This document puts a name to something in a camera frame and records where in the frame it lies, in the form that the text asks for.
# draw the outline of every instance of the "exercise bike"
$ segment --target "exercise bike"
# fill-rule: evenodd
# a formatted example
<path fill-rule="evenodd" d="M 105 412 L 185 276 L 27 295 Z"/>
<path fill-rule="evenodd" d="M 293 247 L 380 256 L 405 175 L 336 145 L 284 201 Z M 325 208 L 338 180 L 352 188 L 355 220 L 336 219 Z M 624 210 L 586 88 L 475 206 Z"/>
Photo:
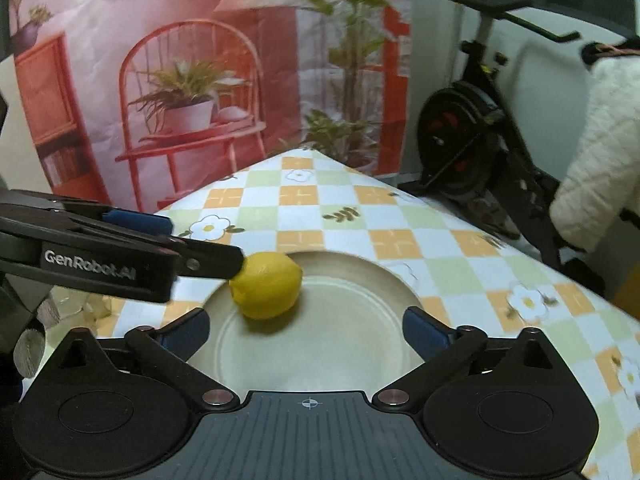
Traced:
<path fill-rule="evenodd" d="M 461 44 L 461 51 L 467 54 L 462 79 L 437 91 L 422 108 L 417 125 L 422 176 L 400 189 L 418 196 L 437 190 L 459 203 L 490 191 L 522 235 L 540 251 L 543 263 L 595 292 L 604 292 L 604 282 L 586 264 L 580 260 L 561 263 L 559 251 L 569 244 L 562 240 L 548 213 L 559 183 L 533 163 L 497 87 L 499 67 L 506 65 L 507 57 L 495 54 L 493 69 L 484 62 L 495 20 L 507 20 L 554 43 L 580 40 L 580 33 L 557 36 L 509 13 L 530 7 L 533 0 L 453 1 L 480 13 L 478 33 L 475 40 Z"/>

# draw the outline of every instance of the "beige plate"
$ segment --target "beige plate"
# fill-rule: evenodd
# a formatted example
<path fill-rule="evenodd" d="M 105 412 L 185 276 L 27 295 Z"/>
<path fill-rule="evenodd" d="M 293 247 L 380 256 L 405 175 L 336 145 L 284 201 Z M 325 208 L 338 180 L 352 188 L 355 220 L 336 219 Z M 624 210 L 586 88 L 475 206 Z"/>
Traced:
<path fill-rule="evenodd" d="M 371 398 L 422 363 L 402 338 L 402 314 L 420 305 L 402 280 L 350 254 L 289 256 L 304 271 L 296 306 L 276 319 L 249 320 L 225 283 L 204 304 L 211 334 L 191 365 L 241 399 L 249 390 L 363 390 Z"/>

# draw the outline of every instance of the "white flower pot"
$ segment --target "white flower pot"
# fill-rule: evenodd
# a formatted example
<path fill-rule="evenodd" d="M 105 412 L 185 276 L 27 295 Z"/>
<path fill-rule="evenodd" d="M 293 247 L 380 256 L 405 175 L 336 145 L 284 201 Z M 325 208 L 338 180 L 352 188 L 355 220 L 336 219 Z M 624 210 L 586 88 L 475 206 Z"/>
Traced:
<path fill-rule="evenodd" d="M 211 124 L 213 101 L 204 101 L 182 108 L 170 108 L 164 111 L 164 127 L 174 134 L 188 134 L 206 130 Z"/>

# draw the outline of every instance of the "backdrop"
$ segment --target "backdrop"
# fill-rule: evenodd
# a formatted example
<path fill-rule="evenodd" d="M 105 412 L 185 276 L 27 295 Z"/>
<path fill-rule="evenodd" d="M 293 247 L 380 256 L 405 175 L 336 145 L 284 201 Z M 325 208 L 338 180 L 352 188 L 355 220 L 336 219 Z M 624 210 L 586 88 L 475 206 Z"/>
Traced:
<path fill-rule="evenodd" d="M 10 0 L 55 193 L 153 212 L 309 146 L 399 169 L 411 0 Z"/>

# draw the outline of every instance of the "person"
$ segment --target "person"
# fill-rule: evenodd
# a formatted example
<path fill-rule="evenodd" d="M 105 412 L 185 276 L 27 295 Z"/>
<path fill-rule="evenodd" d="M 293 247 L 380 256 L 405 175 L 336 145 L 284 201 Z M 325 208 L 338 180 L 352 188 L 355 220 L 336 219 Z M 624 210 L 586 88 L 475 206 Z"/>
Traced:
<path fill-rule="evenodd" d="M 640 38 L 590 43 L 586 125 L 549 209 L 564 240 L 595 250 L 623 210 L 640 214 Z"/>

